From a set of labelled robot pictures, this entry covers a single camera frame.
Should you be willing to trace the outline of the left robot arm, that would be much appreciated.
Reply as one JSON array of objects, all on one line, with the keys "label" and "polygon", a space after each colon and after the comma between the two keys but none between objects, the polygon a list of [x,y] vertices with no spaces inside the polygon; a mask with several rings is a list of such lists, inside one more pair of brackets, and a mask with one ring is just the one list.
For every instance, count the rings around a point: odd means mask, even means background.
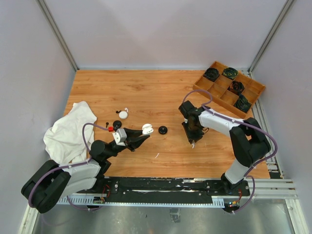
[{"label": "left robot arm", "polygon": [[109,158],[116,157],[125,149],[135,151],[153,132],[119,128],[113,132],[113,141],[96,140],[91,144],[90,158],[59,165],[46,161],[24,184],[21,194],[28,205],[43,214],[50,211],[61,198],[82,190],[99,193],[104,188],[102,177],[110,167]]}]

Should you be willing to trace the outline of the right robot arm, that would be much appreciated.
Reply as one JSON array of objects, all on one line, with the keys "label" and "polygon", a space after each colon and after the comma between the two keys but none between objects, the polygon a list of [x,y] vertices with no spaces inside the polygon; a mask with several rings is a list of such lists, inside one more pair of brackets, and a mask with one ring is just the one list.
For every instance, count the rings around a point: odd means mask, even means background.
[{"label": "right robot arm", "polygon": [[245,173],[271,150],[265,132],[252,117],[247,120],[232,118],[207,106],[196,108],[190,101],[183,102],[179,111],[184,117],[182,126],[187,139],[193,147],[203,138],[204,129],[213,129],[230,138],[235,160],[221,176],[221,190],[226,195],[234,194]]}]

